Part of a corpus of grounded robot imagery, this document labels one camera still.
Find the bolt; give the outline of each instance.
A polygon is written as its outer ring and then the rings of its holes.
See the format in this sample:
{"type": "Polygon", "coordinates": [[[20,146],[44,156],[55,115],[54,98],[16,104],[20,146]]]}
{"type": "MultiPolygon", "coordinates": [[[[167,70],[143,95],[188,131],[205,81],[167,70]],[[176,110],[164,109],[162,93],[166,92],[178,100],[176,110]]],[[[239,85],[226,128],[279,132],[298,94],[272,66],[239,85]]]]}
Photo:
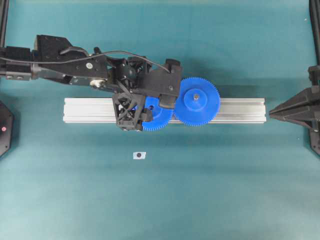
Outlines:
{"type": "Polygon", "coordinates": [[[91,62],[88,62],[85,66],[87,69],[92,69],[94,67],[91,62]]]}
{"type": "Polygon", "coordinates": [[[197,100],[199,99],[199,97],[200,97],[200,96],[199,96],[199,94],[197,94],[197,93],[196,93],[195,95],[193,95],[193,99],[194,99],[195,101],[197,101],[197,100]]]}

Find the teal table surface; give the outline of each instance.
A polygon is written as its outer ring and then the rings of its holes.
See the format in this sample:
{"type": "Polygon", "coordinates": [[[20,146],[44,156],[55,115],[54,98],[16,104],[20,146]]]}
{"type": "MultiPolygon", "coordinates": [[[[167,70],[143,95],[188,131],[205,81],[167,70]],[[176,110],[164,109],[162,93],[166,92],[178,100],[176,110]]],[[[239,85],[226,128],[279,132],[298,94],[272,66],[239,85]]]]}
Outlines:
{"type": "MultiPolygon", "coordinates": [[[[267,111],[309,87],[316,64],[307,0],[12,0],[6,44],[33,48],[37,34],[180,60],[184,77],[224,98],[265,98],[267,111]]],[[[0,80],[15,115],[0,159],[1,240],[319,239],[320,158],[306,129],[63,122],[64,98],[110,96],[0,80]]]]}

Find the wire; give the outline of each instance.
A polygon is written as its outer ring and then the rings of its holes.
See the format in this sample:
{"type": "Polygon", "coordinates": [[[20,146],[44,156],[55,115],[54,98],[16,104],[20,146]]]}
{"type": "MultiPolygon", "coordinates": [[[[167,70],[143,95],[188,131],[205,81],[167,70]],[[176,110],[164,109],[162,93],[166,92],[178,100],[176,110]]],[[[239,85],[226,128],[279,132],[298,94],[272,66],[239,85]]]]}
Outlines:
{"type": "Polygon", "coordinates": [[[5,61],[10,61],[10,62],[15,62],[15,63],[22,63],[22,64],[69,64],[69,63],[74,63],[74,62],[83,61],[83,60],[89,60],[89,59],[97,58],[97,57],[104,56],[104,55],[110,55],[110,54],[125,54],[125,55],[129,55],[129,56],[137,57],[137,58],[142,59],[148,63],[154,64],[154,65],[158,66],[159,68],[164,69],[166,72],[170,73],[170,71],[166,67],[162,66],[159,63],[151,61],[143,56],[140,56],[140,55],[128,52],[128,51],[120,51],[120,50],[105,51],[105,52],[102,52],[99,54],[86,56],[86,57],[82,57],[82,58],[77,58],[77,59],[71,59],[71,60],[67,60],[67,61],[25,61],[25,60],[15,60],[15,59],[11,59],[11,58],[6,58],[3,56],[0,56],[0,59],[5,60],[5,61]]]}

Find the metal plate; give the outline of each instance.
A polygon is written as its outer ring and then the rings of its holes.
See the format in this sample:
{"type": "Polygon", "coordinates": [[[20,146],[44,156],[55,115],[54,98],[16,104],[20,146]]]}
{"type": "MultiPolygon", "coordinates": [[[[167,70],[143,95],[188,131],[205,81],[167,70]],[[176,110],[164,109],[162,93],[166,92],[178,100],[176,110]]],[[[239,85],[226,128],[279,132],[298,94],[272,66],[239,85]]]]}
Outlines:
{"type": "MultiPolygon", "coordinates": [[[[111,98],[65,98],[66,123],[115,123],[111,98]]],[[[264,98],[221,98],[220,111],[210,124],[262,124],[266,122],[264,98]]],[[[171,124],[181,124],[174,117],[171,124]]]]}

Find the blue gear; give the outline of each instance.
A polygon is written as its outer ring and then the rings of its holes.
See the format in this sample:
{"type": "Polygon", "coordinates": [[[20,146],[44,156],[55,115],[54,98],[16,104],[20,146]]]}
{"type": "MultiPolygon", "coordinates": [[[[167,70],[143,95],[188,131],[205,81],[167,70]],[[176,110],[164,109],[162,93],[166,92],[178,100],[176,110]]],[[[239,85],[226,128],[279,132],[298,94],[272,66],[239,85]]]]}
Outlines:
{"type": "Polygon", "coordinates": [[[220,95],[216,87],[201,77],[181,81],[174,114],[187,126],[209,123],[219,112],[220,95]]]}
{"type": "Polygon", "coordinates": [[[144,121],[142,123],[143,130],[145,131],[156,131],[164,128],[174,114],[173,109],[159,107],[159,98],[157,97],[147,96],[144,107],[151,110],[153,117],[152,121],[144,121]]]}

